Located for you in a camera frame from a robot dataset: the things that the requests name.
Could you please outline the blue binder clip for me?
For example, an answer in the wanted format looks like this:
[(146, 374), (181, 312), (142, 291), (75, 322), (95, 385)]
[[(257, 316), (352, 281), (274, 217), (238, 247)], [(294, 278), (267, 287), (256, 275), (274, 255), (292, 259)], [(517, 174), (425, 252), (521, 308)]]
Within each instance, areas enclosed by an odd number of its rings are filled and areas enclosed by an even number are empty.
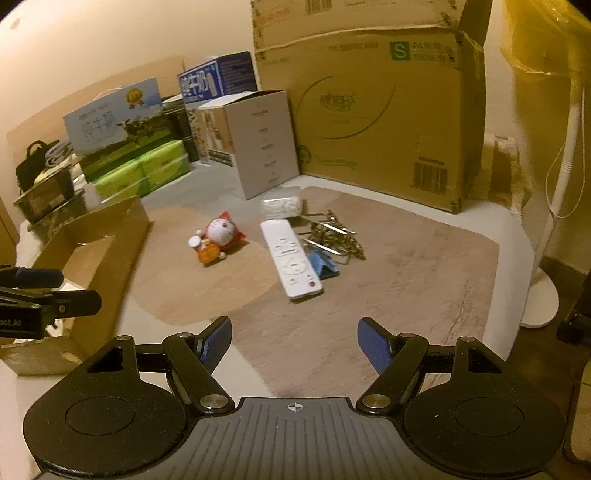
[(310, 260), (311, 268), (321, 280), (334, 278), (341, 274), (338, 265), (322, 251), (312, 250), (308, 253), (308, 260)]

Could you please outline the white remote control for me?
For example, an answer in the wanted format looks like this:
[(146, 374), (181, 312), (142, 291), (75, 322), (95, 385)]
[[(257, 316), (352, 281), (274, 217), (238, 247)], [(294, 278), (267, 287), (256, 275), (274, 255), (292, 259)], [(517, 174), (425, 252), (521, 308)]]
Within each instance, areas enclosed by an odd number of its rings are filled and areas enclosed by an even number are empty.
[(311, 268), (290, 222), (286, 219), (265, 220), (260, 223), (260, 229), (287, 297), (295, 301), (321, 294), (324, 291), (322, 282)]

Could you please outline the red white cat figurine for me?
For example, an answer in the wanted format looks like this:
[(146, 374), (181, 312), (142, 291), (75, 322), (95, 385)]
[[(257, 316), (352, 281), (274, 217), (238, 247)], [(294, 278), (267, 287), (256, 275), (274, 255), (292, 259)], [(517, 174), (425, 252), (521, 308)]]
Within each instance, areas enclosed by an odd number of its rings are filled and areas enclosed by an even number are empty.
[(211, 220), (204, 230), (197, 230), (187, 240), (187, 245), (197, 255), (201, 265), (209, 266), (222, 261), (245, 241), (228, 211)]

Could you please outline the gold patterned binder clips pile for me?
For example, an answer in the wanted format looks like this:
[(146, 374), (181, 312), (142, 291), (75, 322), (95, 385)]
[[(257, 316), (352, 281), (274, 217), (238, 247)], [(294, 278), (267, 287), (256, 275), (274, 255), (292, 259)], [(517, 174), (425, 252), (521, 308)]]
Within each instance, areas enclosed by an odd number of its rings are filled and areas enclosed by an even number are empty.
[(301, 215), (301, 220), (307, 230), (298, 234), (308, 250), (338, 258), (346, 264), (352, 258), (361, 261), (367, 259), (365, 250), (356, 238), (356, 231), (342, 224), (332, 210)]

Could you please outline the clear bag of white parts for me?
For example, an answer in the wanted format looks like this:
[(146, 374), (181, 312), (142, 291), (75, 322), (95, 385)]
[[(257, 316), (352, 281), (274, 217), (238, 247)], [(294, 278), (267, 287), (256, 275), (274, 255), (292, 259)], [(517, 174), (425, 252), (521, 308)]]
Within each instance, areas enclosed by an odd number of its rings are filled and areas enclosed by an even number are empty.
[(273, 194), (262, 201), (262, 211), (267, 219), (288, 219), (301, 215), (303, 202), (301, 196), (294, 193)]

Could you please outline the open cardboard tray box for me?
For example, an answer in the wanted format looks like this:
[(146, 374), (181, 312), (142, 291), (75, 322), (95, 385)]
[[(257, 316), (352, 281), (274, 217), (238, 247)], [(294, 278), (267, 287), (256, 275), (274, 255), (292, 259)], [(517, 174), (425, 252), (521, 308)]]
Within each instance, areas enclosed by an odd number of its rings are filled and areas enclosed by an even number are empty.
[(66, 374), (111, 340), (148, 227), (138, 197), (62, 225), (33, 266), (59, 269), (69, 283), (96, 291), (101, 309), (66, 319), (57, 337), (3, 345), (1, 360), (21, 376)]

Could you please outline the dark gift boxes stack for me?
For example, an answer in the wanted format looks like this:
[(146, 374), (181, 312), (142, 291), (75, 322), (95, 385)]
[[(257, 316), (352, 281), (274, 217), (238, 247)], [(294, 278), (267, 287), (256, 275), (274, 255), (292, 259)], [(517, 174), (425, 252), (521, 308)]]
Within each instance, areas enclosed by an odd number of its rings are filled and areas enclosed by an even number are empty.
[(55, 228), (88, 212), (84, 189), (76, 190), (68, 170), (51, 174), (22, 193), (14, 202), (28, 222), (27, 230)]

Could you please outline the black bag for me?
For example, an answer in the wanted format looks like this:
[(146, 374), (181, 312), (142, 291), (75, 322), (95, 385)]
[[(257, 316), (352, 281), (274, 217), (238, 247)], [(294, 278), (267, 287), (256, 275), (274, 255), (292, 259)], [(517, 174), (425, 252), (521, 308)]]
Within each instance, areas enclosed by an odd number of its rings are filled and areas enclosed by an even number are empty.
[(42, 140), (36, 140), (27, 147), (25, 160), (15, 170), (17, 184), (21, 193), (26, 192), (34, 185), (37, 176), (45, 169), (45, 154), (58, 143), (58, 140), (54, 140), (49, 144)]

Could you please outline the green tissue packs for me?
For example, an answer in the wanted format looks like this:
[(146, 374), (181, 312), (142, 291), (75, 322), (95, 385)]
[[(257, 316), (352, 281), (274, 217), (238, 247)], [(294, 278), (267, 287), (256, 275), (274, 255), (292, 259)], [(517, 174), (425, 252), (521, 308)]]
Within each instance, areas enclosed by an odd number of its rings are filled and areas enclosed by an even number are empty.
[(144, 197), (190, 173), (188, 153), (181, 140), (168, 141), (127, 161), (93, 182), (103, 204)]

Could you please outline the meadow print milk box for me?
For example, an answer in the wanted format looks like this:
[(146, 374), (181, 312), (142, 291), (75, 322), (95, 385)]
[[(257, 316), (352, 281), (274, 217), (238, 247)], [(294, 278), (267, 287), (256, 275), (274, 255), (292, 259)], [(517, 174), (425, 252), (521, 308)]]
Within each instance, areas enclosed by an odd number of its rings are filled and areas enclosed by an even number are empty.
[(63, 121), (89, 182), (172, 138), (155, 78), (106, 94)]

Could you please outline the white product box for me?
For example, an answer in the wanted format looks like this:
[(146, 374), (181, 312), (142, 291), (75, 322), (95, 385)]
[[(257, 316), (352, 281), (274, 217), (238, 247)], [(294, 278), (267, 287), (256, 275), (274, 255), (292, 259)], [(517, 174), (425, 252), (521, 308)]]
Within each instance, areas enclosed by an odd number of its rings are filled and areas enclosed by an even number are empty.
[(198, 107), (207, 158), (231, 177), (242, 199), (300, 174), (287, 92), (244, 91)]

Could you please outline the large brown cardboard box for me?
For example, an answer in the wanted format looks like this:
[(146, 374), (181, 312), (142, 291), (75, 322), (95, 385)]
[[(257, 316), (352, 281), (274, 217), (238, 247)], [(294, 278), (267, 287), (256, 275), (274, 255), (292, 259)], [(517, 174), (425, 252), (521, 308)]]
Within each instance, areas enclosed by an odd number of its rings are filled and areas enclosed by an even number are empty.
[(491, 9), (252, 2), (260, 85), (287, 93), (301, 171), (460, 212), (481, 165)]

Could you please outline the blue milk carton box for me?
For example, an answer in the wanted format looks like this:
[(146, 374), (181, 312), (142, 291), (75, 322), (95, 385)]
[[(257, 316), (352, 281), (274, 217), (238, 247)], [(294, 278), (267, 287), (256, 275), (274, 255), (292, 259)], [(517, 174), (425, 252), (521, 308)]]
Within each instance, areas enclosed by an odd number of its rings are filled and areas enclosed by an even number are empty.
[(185, 105), (257, 90), (249, 51), (213, 58), (178, 74), (177, 79)]

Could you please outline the white standing fan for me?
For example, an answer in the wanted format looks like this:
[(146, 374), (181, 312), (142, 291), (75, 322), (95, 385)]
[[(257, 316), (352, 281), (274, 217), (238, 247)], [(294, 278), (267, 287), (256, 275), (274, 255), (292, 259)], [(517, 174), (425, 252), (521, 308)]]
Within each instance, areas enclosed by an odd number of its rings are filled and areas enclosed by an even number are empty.
[(535, 248), (529, 291), (521, 320), (526, 329), (551, 323), (559, 310), (558, 290), (541, 268), (554, 230), (576, 210), (562, 213), (575, 165), (586, 164), (585, 103), (590, 91), (590, 3), (588, 1), (506, 1), (501, 52), (512, 68), (539, 78), (569, 80), (566, 133), (544, 177), (547, 219)]

